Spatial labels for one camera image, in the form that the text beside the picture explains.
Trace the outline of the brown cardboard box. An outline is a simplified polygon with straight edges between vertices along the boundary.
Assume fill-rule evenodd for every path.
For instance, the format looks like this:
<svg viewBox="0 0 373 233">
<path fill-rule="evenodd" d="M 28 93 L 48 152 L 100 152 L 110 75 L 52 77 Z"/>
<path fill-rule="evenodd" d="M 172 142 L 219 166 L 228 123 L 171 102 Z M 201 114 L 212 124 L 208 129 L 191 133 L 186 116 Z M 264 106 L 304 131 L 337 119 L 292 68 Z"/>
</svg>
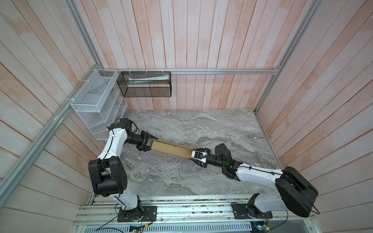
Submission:
<svg viewBox="0 0 373 233">
<path fill-rule="evenodd" d="M 183 158 L 192 158 L 193 148 L 162 140 L 152 140 L 150 148 L 162 153 L 171 154 Z"/>
</svg>

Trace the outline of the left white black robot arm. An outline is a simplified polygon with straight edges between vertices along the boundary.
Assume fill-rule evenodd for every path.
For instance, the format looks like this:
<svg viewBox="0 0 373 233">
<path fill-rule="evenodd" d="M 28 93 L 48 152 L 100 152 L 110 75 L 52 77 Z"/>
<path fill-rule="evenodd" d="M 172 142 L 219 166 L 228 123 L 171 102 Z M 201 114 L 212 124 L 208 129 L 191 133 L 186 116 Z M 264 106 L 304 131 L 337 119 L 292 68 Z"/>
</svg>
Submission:
<svg viewBox="0 0 373 233">
<path fill-rule="evenodd" d="M 122 148 L 125 144 L 136 145 L 139 151 L 149 151 L 151 139 L 157 139 L 147 131 L 138 128 L 128 118 L 119 118 L 108 127 L 108 141 L 97 159 L 88 163 L 88 172 L 96 195 L 113 198 L 126 212 L 142 212 L 139 197 L 127 189 L 128 178 L 120 160 Z"/>
</svg>

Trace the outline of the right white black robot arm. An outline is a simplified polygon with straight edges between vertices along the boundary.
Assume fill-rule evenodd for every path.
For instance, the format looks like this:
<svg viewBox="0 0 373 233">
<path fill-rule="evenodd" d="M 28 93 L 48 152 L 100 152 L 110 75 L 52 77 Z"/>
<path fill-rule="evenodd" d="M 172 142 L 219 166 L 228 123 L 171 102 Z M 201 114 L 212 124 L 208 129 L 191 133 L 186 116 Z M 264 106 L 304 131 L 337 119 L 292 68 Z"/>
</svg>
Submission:
<svg viewBox="0 0 373 233">
<path fill-rule="evenodd" d="M 230 180 L 258 183 L 276 190 L 277 193 L 270 196 L 252 195 L 244 206 L 250 218 L 272 211 L 290 211 L 299 217 L 309 217 L 315 209 L 317 189 L 293 167 L 271 170 L 236 161 L 225 144 L 217 145 L 214 153 L 207 148 L 195 149 L 190 159 L 203 168 L 208 165 L 221 168 Z"/>
</svg>

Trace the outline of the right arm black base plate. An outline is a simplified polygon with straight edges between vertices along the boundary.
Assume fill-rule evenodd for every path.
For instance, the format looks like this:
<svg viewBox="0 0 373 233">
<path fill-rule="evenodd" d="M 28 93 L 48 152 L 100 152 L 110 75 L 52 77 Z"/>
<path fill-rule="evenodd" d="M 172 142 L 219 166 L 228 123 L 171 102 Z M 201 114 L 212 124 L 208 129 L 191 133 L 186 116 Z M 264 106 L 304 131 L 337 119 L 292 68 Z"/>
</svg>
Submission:
<svg viewBox="0 0 373 233">
<path fill-rule="evenodd" d="M 269 212 L 260 212 L 254 205 L 240 204 L 237 202 L 231 203 L 235 219 L 271 219 L 273 214 Z"/>
</svg>

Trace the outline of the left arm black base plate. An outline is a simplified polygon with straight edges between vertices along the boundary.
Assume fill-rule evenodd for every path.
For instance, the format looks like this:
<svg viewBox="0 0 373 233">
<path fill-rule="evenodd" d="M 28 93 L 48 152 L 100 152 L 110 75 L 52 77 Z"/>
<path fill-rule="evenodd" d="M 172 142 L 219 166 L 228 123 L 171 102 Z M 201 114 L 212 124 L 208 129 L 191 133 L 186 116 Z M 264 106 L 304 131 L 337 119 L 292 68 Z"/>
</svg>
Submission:
<svg viewBox="0 0 373 233">
<path fill-rule="evenodd" d="M 140 222 L 140 221 L 156 221 L 157 206 L 145 206 L 135 208 L 133 210 L 123 210 L 117 218 L 117 222 Z"/>
</svg>

